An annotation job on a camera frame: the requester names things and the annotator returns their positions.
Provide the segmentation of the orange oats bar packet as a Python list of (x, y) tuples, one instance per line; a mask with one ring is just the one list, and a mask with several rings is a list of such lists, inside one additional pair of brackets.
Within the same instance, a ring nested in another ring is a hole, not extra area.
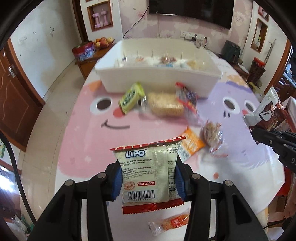
[(189, 127), (182, 133), (185, 139), (182, 140), (179, 149), (178, 156), (184, 163), (191, 158), (196, 152), (200, 151), (206, 144), (204, 141)]

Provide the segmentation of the pink dumbbell right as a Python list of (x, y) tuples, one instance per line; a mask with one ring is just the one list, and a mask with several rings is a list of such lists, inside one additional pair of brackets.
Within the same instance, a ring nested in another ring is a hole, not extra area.
[(102, 11), (101, 15), (103, 16), (103, 26), (108, 26), (109, 25), (109, 21), (107, 19), (107, 11)]

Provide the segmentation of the dark air fryer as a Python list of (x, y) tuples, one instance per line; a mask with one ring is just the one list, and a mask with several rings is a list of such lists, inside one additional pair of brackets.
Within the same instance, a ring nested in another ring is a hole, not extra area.
[(221, 58), (228, 63), (237, 64), (240, 56), (241, 47), (229, 40), (225, 41), (225, 44), (221, 50)]

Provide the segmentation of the Lipo cream biscuit packet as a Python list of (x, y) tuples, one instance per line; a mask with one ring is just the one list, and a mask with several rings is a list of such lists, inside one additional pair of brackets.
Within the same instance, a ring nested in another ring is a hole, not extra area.
[(185, 136), (113, 148), (122, 171), (123, 214), (183, 205), (175, 183), (178, 150)]

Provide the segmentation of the white plastic storage bin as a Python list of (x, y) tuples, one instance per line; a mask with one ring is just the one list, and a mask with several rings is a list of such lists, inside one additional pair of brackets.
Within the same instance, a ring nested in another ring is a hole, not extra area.
[[(163, 56), (175, 57), (173, 67), (158, 66)], [(192, 70), (190, 60), (205, 62), (203, 70)], [(181, 82), (198, 97), (208, 98), (222, 77), (210, 54), (197, 48), (192, 42), (165, 39), (125, 39), (116, 43), (95, 65), (108, 93), (124, 93), (139, 82), (146, 92), (175, 91), (175, 83)]]

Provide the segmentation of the red dark date packet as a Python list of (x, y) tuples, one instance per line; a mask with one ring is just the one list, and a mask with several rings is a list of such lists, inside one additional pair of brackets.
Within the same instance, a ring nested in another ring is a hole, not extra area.
[(184, 106), (184, 116), (193, 125), (201, 125), (202, 120), (200, 118), (197, 102), (198, 95), (187, 87), (187, 85), (176, 82), (176, 99)]

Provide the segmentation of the small orange snack packet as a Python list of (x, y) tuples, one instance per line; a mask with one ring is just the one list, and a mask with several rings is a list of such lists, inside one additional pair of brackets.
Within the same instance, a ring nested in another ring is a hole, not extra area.
[(148, 222), (148, 227), (152, 232), (154, 237), (176, 228), (180, 228), (188, 224), (189, 221), (189, 212), (184, 212), (179, 215), (174, 215), (169, 218), (165, 218), (158, 221)]

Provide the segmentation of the green pineapple cake packet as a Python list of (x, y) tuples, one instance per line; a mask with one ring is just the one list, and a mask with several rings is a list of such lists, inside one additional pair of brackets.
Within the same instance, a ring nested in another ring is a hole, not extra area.
[(118, 102), (122, 112), (127, 114), (143, 97), (145, 97), (145, 92), (142, 85), (139, 82), (134, 83)]

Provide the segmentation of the fruit bowl with apples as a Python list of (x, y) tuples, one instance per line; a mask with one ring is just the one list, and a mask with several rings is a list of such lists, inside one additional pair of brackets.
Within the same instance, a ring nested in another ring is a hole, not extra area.
[(109, 38), (102, 37), (94, 40), (93, 45), (95, 49), (105, 49), (111, 46), (114, 43), (114, 41), (115, 39), (112, 37), (109, 37)]

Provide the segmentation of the dark brown snack packet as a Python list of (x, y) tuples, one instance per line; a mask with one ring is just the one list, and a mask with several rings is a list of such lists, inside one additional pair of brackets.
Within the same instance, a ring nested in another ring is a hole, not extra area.
[(266, 131), (275, 130), (288, 117), (288, 112), (274, 89), (271, 87), (258, 108), (243, 116), (243, 120), (249, 130), (261, 128)]

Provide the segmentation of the pink dumbbell left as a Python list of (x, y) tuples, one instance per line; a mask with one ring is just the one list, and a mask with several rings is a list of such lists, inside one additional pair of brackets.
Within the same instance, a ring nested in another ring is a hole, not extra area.
[(101, 23), (100, 23), (100, 14), (99, 13), (94, 13), (92, 15), (93, 19), (95, 20), (95, 25), (94, 28), (101, 28)]

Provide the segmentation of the red blue round tin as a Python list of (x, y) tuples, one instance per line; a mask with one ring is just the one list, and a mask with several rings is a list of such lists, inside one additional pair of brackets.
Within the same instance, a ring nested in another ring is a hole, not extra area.
[(83, 42), (74, 47), (72, 53), (77, 61), (84, 61), (95, 55), (95, 47), (92, 41)]

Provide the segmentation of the puffed rice cake packet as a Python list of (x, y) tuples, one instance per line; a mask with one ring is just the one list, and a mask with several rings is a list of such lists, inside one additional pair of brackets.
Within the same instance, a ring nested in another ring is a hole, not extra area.
[(202, 60), (190, 60), (190, 61), (187, 61), (186, 64), (192, 70), (203, 70), (205, 67), (205, 62)]

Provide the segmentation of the nut cluster packet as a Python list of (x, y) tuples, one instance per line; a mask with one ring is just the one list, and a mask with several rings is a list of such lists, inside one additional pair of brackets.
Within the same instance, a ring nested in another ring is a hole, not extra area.
[(217, 152), (223, 145), (223, 132), (221, 123), (206, 121), (201, 130), (202, 137), (206, 145), (209, 147), (210, 153)]
[(173, 67), (176, 62), (177, 62), (177, 59), (175, 57), (163, 56), (160, 58), (158, 66)]

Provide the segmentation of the white power strip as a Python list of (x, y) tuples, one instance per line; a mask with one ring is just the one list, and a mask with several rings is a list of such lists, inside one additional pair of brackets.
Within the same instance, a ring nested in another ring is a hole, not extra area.
[(193, 33), (193, 32), (181, 30), (180, 37), (184, 38), (185, 40), (189, 40), (189, 41), (191, 41), (193, 38), (196, 39), (197, 41), (203, 41), (206, 36), (203, 34), (198, 34), (198, 33)]

